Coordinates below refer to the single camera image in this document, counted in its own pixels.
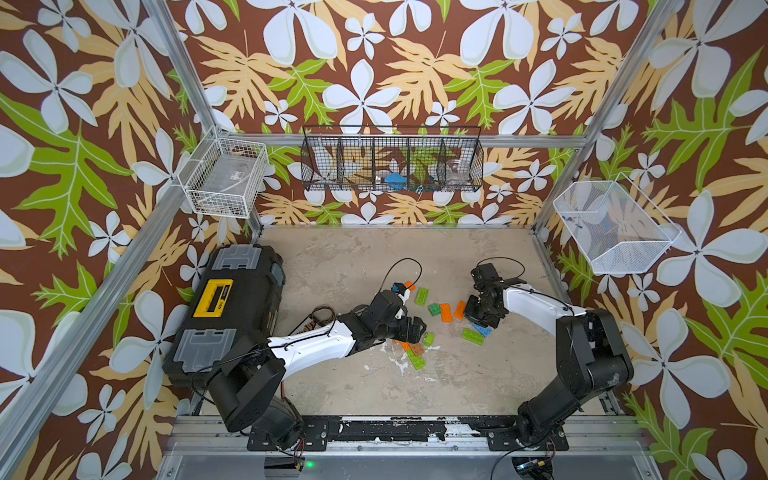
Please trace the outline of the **tan brick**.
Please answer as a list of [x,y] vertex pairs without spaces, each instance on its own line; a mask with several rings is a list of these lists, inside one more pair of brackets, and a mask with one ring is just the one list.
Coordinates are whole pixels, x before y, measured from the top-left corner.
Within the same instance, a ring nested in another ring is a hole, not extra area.
[[421,357],[425,352],[424,347],[420,343],[410,344],[409,347],[413,354],[417,357]]

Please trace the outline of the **lime brick front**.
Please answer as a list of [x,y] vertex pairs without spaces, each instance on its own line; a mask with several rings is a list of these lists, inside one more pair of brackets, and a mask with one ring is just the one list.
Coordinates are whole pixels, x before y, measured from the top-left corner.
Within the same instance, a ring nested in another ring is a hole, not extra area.
[[415,370],[421,370],[426,366],[425,360],[420,356],[415,355],[412,350],[408,350],[406,355]]

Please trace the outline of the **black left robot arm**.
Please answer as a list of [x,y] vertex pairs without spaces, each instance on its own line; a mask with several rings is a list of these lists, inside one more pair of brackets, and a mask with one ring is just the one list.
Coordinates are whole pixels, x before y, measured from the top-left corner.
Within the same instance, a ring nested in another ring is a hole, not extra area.
[[211,367],[205,380],[227,431],[250,430],[280,450],[298,445],[305,436],[306,422],[295,405],[280,395],[284,380],[388,340],[420,342],[427,325],[408,314],[409,295],[406,287],[397,285],[312,331],[270,337],[260,343],[248,338],[236,343]]

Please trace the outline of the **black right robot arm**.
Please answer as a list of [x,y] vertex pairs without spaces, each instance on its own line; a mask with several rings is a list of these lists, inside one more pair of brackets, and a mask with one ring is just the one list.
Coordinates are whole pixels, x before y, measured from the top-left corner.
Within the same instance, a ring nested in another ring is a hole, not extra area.
[[464,310],[469,321],[497,328],[514,313],[555,338],[556,376],[517,410],[512,431],[521,447],[545,441],[587,401],[633,378],[630,355],[610,312],[573,306],[518,277],[504,279],[487,260],[479,262],[471,276],[477,293]]

